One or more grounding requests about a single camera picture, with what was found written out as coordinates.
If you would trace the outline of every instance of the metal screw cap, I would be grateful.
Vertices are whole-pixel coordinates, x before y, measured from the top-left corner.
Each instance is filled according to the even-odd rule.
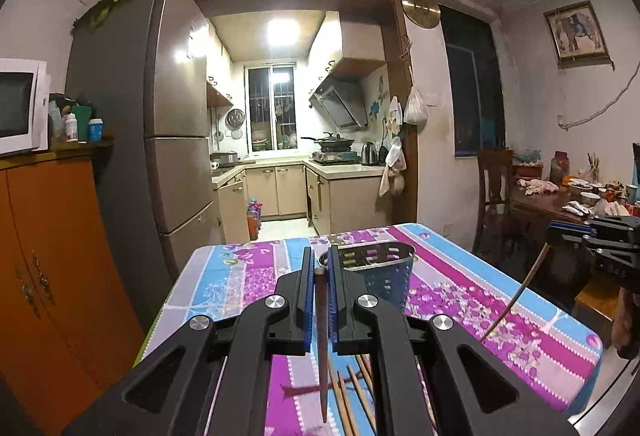
[[[358,304],[363,308],[373,308],[378,304],[378,298],[375,295],[366,293],[358,297]]]
[[[282,295],[269,295],[264,300],[264,303],[267,304],[267,307],[274,310],[282,308],[285,302],[286,301],[284,300],[284,297]]]
[[[189,327],[196,331],[206,330],[209,327],[209,324],[209,317],[205,317],[204,315],[196,315],[189,321]]]
[[[453,327],[453,319],[448,315],[437,315],[431,322],[433,322],[434,327],[441,331],[447,331]]]

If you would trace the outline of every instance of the framed picture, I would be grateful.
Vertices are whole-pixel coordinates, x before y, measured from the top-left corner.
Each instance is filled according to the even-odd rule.
[[[558,67],[611,63],[600,23],[590,1],[545,13]]]

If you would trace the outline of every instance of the electric kettle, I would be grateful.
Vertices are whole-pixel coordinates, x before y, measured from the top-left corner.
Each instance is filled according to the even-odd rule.
[[[360,153],[362,165],[378,165],[378,154],[376,152],[376,146],[373,142],[367,141],[362,146],[362,152]]]

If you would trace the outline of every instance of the refrigerator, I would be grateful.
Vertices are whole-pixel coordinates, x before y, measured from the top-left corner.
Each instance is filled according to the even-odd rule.
[[[98,202],[145,328],[193,251],[219,241],[206,58],[188,55],[206,25],[193,0],[121,0],[101,25],[74,30],[65,94],[84,96],[114,133],[94,160]]]

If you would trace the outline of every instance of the electrical wire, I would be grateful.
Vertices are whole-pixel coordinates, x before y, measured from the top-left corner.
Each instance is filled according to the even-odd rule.
[[[629,88],[629,86],[631,85],[631,82],[634,81],[636,75],[638,74],[638,70],[640,70],[640,60],[638,60],[638,65],[636,66],[636,70],[634,71],[633,75],[631,75],[631,78],[629,79],[629,81],[627,82],[627,84],[625,85],[625,87],[623,88],[623,90],[621,90],[618,95],[611,100],[609,103],[607,103],[603,109],[601,109],[600,111],[594,112],[590,117],[585,118],[583,120],[578,120],[578,121],[574,121],[573,123],[568,123],[568,124],[562,124],[562,123],[558,123],[558,127],[560,129],[564,129],[566,131],[568,131],[569,129],[571,129],[571,127],[576,127],[577,125],[583,125],[587,122],[590,122],[591,120],[593,120],[594,118],[597,118],[598,116],[600,116],[601,114],[604,114],[607,109],[609,107],[611,107],[613,104],[615,104],[615,102],[617,102],[620,97],[626,93],[626,90]]]
[[[629,367],[629,364],[631,364],[631,362],[632,362],[631,360],[627,360],[627,361],[626,361],[626,364],[625,364],[625,366],[622,368],[622,371],[620,371],[620,372],[618,373],[618,376],[613,380],[613,382],[611,382],[611,383],[609,384],[609,387],[607,387],[607,389],[605,390],[605,392],[603,392],[603,393],[600,395],[599,399],[597,399],[595,402],[593,402],[593,405],[591,405],[591,407],[590,407],[590,408],[588,408],[588,409],[584,412],[584,414],[583,414],[582,416],[580,416],[580,418],[578,418],[578,419],[577,419],[575,422],[573,422],[571,425],[574,425],[574,426],[575,426],[575,425],[576,425],[580,420],[582,420],[582,418],[584,418],[585,416],[587,416],[587,415],[591,412],[591,409],[593,409],[596,405],[598,405],[598,403],[600,403],[600,400],[602,400],[602,399],[605,397],[605,395],[607,394],[607,392],[609,392],[609,391],[611,390],[611,388],[614,386],[614,384],[618,381],[618,379],[620,379],[620,377],[621,377],[621,376],[622,376],[622,374],[626,371],[626,368],[628,368],[628,367]]]

